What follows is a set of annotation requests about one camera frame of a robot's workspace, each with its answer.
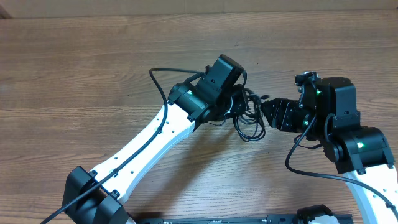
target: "wooden table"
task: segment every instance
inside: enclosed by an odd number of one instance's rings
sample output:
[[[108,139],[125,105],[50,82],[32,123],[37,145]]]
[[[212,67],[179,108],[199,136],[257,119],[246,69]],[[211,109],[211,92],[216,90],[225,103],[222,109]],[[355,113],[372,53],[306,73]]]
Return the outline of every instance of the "wooden table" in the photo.
[[[349,77],[362,124],[380,128],[398,158],[398,11],[0,20],[0,222],[39,223],[61,206],[72,169],[90,170],[152,120],[162,100],[148,69],[204,70],[220,53],[248,71],[259,95],[297,99],[294,75],[306,70]],[[166,92],[187,77],[156,75]],[[294,136],[267,126],[262,141],[244,143],[230,120],[204,124],[125,208],[253,217],[324,203],[361,223],[344,183],[285,168]],[[336,174],[321,149],[298,149],[292,166]],[[71,221],[61,214],[53,223]]]

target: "wooden surface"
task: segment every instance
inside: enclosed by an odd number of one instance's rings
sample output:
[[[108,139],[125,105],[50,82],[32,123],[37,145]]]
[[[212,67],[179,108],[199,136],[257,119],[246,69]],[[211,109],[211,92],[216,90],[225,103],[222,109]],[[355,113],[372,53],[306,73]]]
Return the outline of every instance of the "wooden surface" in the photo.
[[[298,99],[294,75],[306,70],[349,77],[362,124],[380,128],[398,158],[396,10],[1,20],[0,222],[39,223],[61,205],[72,169],[90,170],[148,124],[162,104],[148,69],[203,70],[220,53],[259,95]],[[156,76],[165,92],[187,77]],[[324,203],[361,223],[344,183],[285,168],[294,134],[267,127],[244,143],[231,123],[203,125],[175,146],[126,210],[253,217]],[[336,174],[321,149],[298,149],[292,164]]]
[[[0,0],[13,18],[395,9],[398,0]]]

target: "white arm segment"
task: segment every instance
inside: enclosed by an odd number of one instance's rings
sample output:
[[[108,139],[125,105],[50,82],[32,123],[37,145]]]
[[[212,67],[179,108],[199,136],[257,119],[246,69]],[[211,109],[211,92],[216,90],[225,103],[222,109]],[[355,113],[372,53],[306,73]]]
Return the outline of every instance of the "white arm segment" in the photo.
[[[398,206],[398,183],[395,167],[388,168],[386,164],[366,168],[366,174],[359,175],[356,171],[343,174],[344,177],[358,180],[382,193],[390,202]],[[356,184],[347,183],[354,195],[365,224],[397,224],[397,218],[386,203],[372,193]]]
[[[167,119],[162,132],[130,163],[119,171],[116,177],[109,179],[103,187],[112,192],[120,193],[118,201],[124,204],[130,197],[142,177],[152,168],[159,159],[166,154],[176,143],[188,137],[195,128],[195,122],[190,122],[188,113],[176,104],[167,105]],[[114,156],[95,166],[97,181],[105,178],[113,169],[117,168],[128,157],[135,153],[155,133],[164,116],[164,106],[156,117],[133,140]]]

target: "green led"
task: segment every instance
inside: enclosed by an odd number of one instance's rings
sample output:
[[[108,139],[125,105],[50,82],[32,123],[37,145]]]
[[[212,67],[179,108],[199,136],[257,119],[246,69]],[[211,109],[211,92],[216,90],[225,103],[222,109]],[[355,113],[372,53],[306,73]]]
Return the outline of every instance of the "green led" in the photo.
[[[356,143],[356,145],[358,146],[358,149],[361,149],[362,147],[365,147],[365,145],[361,142]]]

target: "wood grain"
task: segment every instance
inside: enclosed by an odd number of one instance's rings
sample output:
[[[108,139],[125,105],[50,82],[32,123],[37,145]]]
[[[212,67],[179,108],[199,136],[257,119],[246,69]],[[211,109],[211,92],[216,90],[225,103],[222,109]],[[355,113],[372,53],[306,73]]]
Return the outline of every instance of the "wood grain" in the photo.
[[[398,0],[0,0],[13,18],[395,9]]]
[[[397,11],[1,20],[0,223],[39,223],[61,205],[73,168],[91,169],[147,125],[162,104],[150,68],[203,70],[220,53],[260,95],[297,99],[294,75],[306,70],[349,77],[362,124],[380,128],[398,156]],[[186,74],[156,76],[168,92]],[[267,128],[262,141],[244,143],[231,121],[203,125],[149,171],[126,209],[242,217],[324,203],[361,223],[343,183],[285,168],[294,136]],[[292,161],[336,173],[322,150],[300,149]]]

